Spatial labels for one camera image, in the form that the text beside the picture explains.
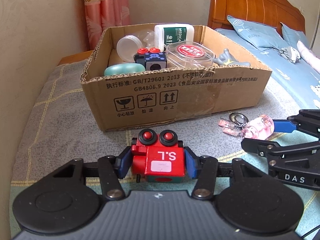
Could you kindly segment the pink keychain charm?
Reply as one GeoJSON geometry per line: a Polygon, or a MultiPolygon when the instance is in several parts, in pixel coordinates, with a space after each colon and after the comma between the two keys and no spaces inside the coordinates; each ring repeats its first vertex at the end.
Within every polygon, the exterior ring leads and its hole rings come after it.
{"type": "Polygon", "coordinates": [[[242,113],[231,113],[228,119],[221,118],[218,126],[223,133],[233,137],[266,140],[274,133],[274,121],[268,115],[260,115],[249,121],[242,113]]]}

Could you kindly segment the red toy train block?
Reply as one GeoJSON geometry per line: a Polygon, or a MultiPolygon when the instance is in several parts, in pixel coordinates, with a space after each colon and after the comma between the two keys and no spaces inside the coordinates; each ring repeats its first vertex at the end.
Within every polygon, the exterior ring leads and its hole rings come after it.
{"type": "Polygon", "coordinates": [[[132,139],[131,172],[139,183],[180,183],[185,176],[183,141],[170,130],[156,133],[146,128],[132,139]]]}

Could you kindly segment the grey figurine toy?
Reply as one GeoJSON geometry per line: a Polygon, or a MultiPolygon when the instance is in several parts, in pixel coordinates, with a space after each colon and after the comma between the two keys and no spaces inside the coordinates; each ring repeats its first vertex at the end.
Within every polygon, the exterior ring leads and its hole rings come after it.
{"type": "Polygon", "coordinates": [[[227,48],[223,50],[218,57],[213,59],[213,62],[218,66],[231,66],[231,65],[239,65],[250,67],[251,64],[249,62],[239,62],[235,59],[235,57],[229,52],[227,48]]]}

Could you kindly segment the mint green oval case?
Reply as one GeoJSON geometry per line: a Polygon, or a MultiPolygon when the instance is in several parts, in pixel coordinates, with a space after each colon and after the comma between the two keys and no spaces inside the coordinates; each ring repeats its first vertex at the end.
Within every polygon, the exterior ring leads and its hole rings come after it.
{"type": "Polygon", "coordinates": [[[112,75],[120,75],[120,74],[138,73],[138,72],[144,72],[144,71],[145,71],[145,67],[142,64],[121,63],[121,64],[115,64],[107,67],[104,70],[104,75],[112,76],[112,75]]]}

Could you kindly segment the clear round box red label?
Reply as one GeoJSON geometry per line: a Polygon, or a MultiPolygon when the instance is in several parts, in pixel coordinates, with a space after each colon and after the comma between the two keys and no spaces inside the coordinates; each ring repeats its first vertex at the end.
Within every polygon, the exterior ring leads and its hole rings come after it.
{"type": "Polygon", "coordinates": [[[165,53],[171,68],[211,67],[215,59],[215,54],[210,49],[191,41],[169,44],[165,53]]]}

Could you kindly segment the black toy block red wheels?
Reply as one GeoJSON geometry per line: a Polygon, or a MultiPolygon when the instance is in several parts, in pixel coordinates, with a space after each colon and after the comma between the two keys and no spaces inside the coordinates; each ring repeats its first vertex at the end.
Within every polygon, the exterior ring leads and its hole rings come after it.
{"type": "Polygon", "coordinates": [[[167,57],[160,49],[152,47],[150,49],[140,48],[134,55],[135,63],[140,63],[145,70],[161,70],[167,67],[167,57]]]}

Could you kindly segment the clear plastic jar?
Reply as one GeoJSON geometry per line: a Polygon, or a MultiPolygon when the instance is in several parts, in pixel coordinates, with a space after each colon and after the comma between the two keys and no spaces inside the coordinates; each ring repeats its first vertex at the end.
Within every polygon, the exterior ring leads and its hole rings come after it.
{"type": "Polygon", "coordinates": [[[125,62],[134,62],[134,55],[139,49],[152,48],[155,45],[155,32],[143,29],[122,37],[117,43],[118,56],[125,62]]]}

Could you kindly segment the white green medicine bottle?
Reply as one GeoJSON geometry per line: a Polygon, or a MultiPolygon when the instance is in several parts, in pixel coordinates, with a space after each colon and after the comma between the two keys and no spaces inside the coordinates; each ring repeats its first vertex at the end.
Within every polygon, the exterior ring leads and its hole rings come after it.
{"type": "Polygon", "coordinates": [[[157,24],[154,27],[155,47],[164,51],[172,43],[194,40],[194,27],[185,23],[157,24]]]}

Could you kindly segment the grey green checked mat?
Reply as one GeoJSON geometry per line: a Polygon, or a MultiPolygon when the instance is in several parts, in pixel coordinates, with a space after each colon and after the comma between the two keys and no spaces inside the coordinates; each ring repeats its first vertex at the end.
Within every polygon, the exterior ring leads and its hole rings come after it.
{"type": "MultiPolygon", "coordinates": [[[[118,155],[139,132],[131,129],[104,133],[98,128],[80,85],[84,65],[85,61],[81,61],[56,67],[31,111],[16,154],[11,181],[9,214],[12,237],[20,231],[12,214],[12,202],[22,190],[74,158],[94,162],[107,154],[118,155]]],[[[260,114],[285,119],[297,114],[299,109],[293,98],[271,77],[259,103],[255,107],[241,109],[240,113],[249,120],[260,114]]],[[[228,115],[218,113],[152,129],[157,133],[172,129],[197,155],[211,155],[220,162],[243,158],[267,173],[265,158],[243,152],[241,138],[221,132],[217,122],[220,118],[228,118],[228,115]]],[[[285,146],[314,141],[315,138],[295,131],[274,134],[269,140],[285,146]]],[[[126,193],[130,190],[188,190],[191,193],[195,182],[187,177],[179,184],[147,183],[144,180],[137,184],[130,172],[120,181],[126,193]]],[[[304,203],[304,214],[297,228],[298,234],[304,235],[319,225],[319,192],[290,188],[300,195],[304,203]]]]}

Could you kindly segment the grey crumpled cloth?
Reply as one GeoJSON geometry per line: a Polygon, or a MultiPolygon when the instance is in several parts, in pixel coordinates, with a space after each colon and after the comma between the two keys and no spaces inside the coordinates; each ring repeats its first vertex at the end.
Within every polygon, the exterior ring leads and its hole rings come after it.
{"type": "Polygon", "coordinates": [[[281,57],[283,57],[285,60],[295,64],[297,62],[300,61],[301,59],[301,55],[299,53],[299,51],[292,47],[292,46],[288,46],[288,47],[285,47],[285,48],[280,48],[278,50],[278,53],[281,57]]]}

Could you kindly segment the blue pillow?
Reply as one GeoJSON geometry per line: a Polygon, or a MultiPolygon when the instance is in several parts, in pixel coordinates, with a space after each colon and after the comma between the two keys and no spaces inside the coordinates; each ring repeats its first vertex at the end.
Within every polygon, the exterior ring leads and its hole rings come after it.
{"type": "Polygon", "coordinates": [[[302,31],[291,29],[282,22],[281,31],[283,39],[293,48],[297,49],[298,41],[301,41],[304,44],[304,46],[309,47],[308,39],[302,31]]]}
{"type": "Polygon", "coordinates": [[[227,20],[240,37],[261,51],[280,50],[289,46],[274,27],[234,18],[231,15],[227,16],[227,20]]]}

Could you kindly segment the open cardboard box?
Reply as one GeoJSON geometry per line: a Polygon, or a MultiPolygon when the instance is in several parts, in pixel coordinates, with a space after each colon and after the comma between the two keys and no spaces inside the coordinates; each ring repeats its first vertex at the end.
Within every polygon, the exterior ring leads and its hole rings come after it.
{"type": "Polygon", "coordinates": [[[168,68],[105,76],[121,63],[117,42],[154,24],[106,29],[86,62],[80,82],[102,131],[153,126],[255,106],[272,70],[252,53],[210,27],[197,25],[195,41],[215,54],[224,49],[240,62],[232,66],[168,68]]]}

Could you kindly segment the wooden bed headboard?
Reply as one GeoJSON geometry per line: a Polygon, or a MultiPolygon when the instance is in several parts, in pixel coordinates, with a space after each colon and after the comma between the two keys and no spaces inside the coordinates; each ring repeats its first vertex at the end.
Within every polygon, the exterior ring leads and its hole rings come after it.
{"type": "Polygon", "coordinates": [[[282,34],[282,23],[305,32],[304,16],[288,0],[210,0],[208,27],[232,29],[228,15],[270,25],[279,34],[282,34]]]}

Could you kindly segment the pink curtain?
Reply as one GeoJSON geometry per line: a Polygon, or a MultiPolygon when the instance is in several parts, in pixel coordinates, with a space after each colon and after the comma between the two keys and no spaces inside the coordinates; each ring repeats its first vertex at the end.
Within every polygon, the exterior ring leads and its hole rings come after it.
{"type": "Polygon", "coordinates": [[[84,0],[90,48],[109,27],[130,25],[129,0],[84,0]]]}

